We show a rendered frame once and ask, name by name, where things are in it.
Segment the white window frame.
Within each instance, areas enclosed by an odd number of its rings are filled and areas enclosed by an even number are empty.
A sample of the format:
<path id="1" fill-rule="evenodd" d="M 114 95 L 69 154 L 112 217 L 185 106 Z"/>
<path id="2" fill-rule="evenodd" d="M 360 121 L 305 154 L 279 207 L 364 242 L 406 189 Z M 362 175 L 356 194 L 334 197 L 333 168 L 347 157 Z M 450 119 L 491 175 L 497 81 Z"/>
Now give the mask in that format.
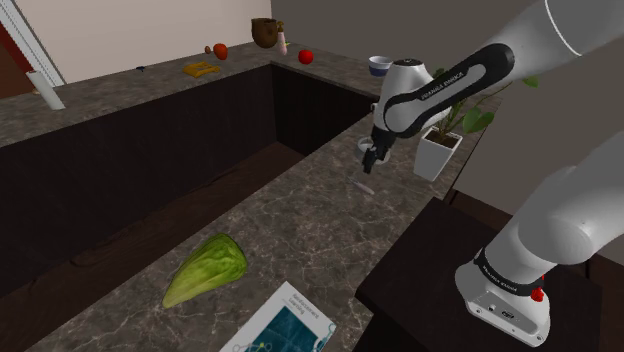
<path id="1" fill-rule="evenodd" d="M 58 87 L 66 83 L 15 0 L 0 0 L 0 22 L 31 67 L 41 72 L 51 86 Z"/>

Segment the green romaine lettuce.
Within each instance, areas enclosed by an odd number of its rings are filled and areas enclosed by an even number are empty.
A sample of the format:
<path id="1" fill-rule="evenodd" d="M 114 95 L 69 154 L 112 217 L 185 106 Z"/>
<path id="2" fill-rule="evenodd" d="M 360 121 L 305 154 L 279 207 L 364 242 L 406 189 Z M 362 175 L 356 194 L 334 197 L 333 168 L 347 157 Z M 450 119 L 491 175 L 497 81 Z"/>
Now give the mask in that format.
<path id="1" fill-rule="evenodd" d="M 229 235 L 211 236 L 181 264 L 167 288 L 162 306 L 171 308 L 236 281 L 246 273 L 247 267 L 245 254 Z"/>

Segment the brown wooden vase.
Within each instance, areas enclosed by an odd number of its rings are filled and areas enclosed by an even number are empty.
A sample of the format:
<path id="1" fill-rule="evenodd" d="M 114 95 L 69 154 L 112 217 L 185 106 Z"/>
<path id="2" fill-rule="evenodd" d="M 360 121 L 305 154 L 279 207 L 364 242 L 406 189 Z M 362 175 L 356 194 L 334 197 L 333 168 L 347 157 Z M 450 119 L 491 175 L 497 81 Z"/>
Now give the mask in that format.
<path id="1" fill-rule="evenodd" d="M 277 43 L 277 21 L 272 18 L 253 18 L 251 34 L 260 48 L 272 48 Z"/>

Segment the silver pen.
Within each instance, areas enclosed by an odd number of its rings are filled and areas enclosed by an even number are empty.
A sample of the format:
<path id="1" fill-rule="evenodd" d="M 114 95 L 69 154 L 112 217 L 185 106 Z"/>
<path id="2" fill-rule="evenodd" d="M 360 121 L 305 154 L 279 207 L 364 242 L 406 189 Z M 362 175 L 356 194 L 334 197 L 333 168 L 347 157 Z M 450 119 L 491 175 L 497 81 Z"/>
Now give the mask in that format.
<path id="1" fill-rule="evenodd" d="M 369 194 L 369 195 L 375 195 L 375 191 L 372 190 L 370 187 L 364 185 L 363 183 L 359 182 L 358 180 L 354 179 L 353 177 L 348 177 L 347 178 L 349 182 L 351 182 L 354 186 L 356 186 L 358 189 L 362 190 L 363 192 Z"/>

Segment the dark robot stand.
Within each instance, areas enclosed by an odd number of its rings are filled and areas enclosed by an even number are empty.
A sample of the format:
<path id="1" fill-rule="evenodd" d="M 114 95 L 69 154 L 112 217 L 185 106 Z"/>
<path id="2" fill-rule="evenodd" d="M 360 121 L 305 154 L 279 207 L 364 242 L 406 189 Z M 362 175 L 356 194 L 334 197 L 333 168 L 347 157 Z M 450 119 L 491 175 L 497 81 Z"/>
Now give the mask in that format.
<path id="1" fill-rule="evenodd" d="M 358 287 L 373 318 L 353 352 L 599 352 L 602 290 L 562 267 L 545 276 L 551 329 L 539 347 L 468 312 L 455 271 L 495 234 L 432 198 Z"/>

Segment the white and teal book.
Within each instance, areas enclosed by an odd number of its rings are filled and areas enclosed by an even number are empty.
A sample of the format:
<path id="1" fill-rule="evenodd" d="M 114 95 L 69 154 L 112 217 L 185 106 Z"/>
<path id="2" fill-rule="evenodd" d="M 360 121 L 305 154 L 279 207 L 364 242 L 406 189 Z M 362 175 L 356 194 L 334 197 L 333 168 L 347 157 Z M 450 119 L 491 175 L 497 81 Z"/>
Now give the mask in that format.
<path id="1" fill-rule="evenodd" d="M 285 281 L 219 352 L 322 352 L 336 324 Z"/>

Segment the white and blue cup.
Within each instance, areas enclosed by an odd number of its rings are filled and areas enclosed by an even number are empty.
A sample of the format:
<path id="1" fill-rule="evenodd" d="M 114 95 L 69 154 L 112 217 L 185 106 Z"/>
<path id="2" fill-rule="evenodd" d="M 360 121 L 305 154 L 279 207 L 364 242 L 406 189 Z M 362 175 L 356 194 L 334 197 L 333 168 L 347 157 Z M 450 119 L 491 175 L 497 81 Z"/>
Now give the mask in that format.
<path id="1" fill-rule="evenodd" d="M 393 60 L 385 56 L 371 56 L 368 58 L 369 72 L 376 77 L 383 77 L 387 74 Z"/>

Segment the yellow flat tool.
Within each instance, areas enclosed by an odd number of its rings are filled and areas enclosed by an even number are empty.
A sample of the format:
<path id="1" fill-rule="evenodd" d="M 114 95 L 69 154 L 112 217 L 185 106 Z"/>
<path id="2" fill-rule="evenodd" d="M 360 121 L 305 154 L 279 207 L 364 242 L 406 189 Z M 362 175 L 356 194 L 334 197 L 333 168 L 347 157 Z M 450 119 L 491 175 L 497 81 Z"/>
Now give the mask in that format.
<path id="1" fill-rule="evenodd" d="M 189 64 L 183 68 L 183 72 L 191 77 L 198 78 L 208 73 L 218 73 L 219 66 L 211 65 L 206 62 Z"/>

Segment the white paper towel roll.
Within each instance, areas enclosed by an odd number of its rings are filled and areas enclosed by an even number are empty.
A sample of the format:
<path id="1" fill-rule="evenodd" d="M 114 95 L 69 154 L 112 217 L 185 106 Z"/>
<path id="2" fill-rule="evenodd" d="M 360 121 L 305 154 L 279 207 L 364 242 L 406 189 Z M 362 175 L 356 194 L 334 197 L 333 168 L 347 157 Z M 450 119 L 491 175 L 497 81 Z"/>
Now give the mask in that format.
<path id="1" fill-rule="evenodd" d="M 41 72 L 32 70 L 27 72 L 26 76 L 52 110 L 65 108 L 65 105 Z"/>

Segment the potted green plant white pot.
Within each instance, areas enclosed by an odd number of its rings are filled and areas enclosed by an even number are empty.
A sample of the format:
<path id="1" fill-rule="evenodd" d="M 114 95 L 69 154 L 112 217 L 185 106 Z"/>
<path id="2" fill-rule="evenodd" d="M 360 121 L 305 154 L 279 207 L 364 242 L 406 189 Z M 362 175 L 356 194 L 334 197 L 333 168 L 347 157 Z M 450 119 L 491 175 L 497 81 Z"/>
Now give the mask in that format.
<path id="1" fill-rule="evenodd" d="M 484 111 L 482 105 L 510 86 L 480 94 L 476 103 L 464 108 L 468 98 L 442 112 L 442 118 L 423 133 L 419 142 L 413 172 L 428 181 L 434 181 L 458 149 L 463 137 L 453 132 L 461 126 L 464 134 L 484 130 L 494 120 L 495 113 Z"/>

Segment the small white bowl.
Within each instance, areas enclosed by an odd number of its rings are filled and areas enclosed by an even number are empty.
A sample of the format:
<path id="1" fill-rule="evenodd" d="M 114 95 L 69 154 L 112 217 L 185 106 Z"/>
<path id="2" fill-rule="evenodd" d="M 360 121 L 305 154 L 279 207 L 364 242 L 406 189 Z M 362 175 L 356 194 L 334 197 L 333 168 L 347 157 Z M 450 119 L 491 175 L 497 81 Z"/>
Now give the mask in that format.
<path id="1" fill-rule="evenodd" d="M 362 137 L 357 141 L 357 146 L 355 149 L 355 156 L 359 161 L 362 161 L 365 155 L 365 152 L 373 146 L 373 140 L 370 136 Z M 391 158 L 391 151 L 388 150 L 385 156 L 382 159 L 377 159 L 375 161 L 376 165 L 382 165 L 387 163 Z"/>

